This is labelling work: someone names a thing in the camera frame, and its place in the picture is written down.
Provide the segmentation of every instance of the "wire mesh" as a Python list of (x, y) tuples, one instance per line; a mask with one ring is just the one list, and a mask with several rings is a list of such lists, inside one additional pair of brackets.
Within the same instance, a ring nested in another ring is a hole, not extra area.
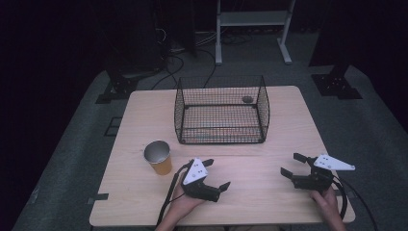
[(174, 126), (180, 143), (259, 143), (267, 137), (262, 76), (180, 78)]

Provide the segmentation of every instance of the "gray carpet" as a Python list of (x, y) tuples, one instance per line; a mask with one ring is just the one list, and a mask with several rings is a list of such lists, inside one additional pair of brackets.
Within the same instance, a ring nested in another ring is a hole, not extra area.
[[(339, 100), (322, 97), (311, 74), (328, 73), (332, 66), (308, 67), (318, 34), (289, 34), (287, 46), (293, 64), (283, 63), (276, 36), (254, 36), (252, 41), (223, 48), (223, 65), (214, 76), (264, 75), (268, 86), (298, 86), (330, 155), (357, 166), (356, 171), (339, 171), (364, 198), (379, 230), (406, 230), (408, 227), (408, 135), (374, 91), (370, 79), (351, 67), (345, 77), (363, 99)], [(202, 47), (214, 54), (214, 46)], [(184, 53), (183, 68), (174, 74), (208, 76), (214, 67), (211, 56)], [(180, 61), (169, 59), (169, 70)], [(140, 81), (138, 90), (150, 90), (166, 72)], [(93, 83), (66, 128), (32, 198), (22, 211), (15, 231), (90, 230), (89, 215), (115, 137), (104, 136), (114, 116), (122, 116), (126, 100), (95, 104), (109, 83), (106, 72)], [(155, 90), (174, 88), (172, 78)], [(350, 202), (356, 212), (347, 230), (373, 230), (369, 215), (359, 198)], [(285, 230), (327, 230), (324, 224), (289, 225)], [(93, 228), (93, 230), (143, 230), (144, 228)]]

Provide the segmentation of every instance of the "brown cup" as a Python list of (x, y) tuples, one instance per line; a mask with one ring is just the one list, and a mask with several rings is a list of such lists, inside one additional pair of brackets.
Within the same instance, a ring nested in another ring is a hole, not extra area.
[(144, 148), (144, 159), (159, 175), (171, 172), (170, 146), (165, 141), (153, 141)]

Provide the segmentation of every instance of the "light wood table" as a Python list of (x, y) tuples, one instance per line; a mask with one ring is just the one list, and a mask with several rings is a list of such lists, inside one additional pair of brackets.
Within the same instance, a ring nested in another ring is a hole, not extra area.
[[(293, 153), (316, 157), (326, 153), (319, 131), (297, 87), (267, 87), (270, 124), (259, 144), (184, 145), (174, 132), (176, 90), (135, 91), (130, 96), (89, 222), (93, 226), (154, 226), (175, 171), (190, 159), (214, 159), (207, 185), (231, 181), (217, 203), (207, 201), (180, 225), (241, 225), (322, 222), (307, 191), (280, 174), (308, 175), (310, 168)], [(173, 170), (157, 175), (143, 159), (152, 141), (169, 143)], [(340, 207), (342, 198), (338, 198)], [(355, 219), (348, 204), (344, 221)]]

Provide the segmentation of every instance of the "white bracket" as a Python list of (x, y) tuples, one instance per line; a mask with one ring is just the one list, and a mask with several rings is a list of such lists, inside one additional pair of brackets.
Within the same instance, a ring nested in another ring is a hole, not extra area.
[(321, 154), (314, 162), (314, 166), (327, 170), (355, 170), (356, 167), (337, 160), (327, 154)]
[(194, 162), (192, 163), (189, 172), (187, 172), (186, 178), (184, 178), (183, 185), (188, 185), (206, 176), (208, 176), (207, 169), (199, 158), (194, 158)]

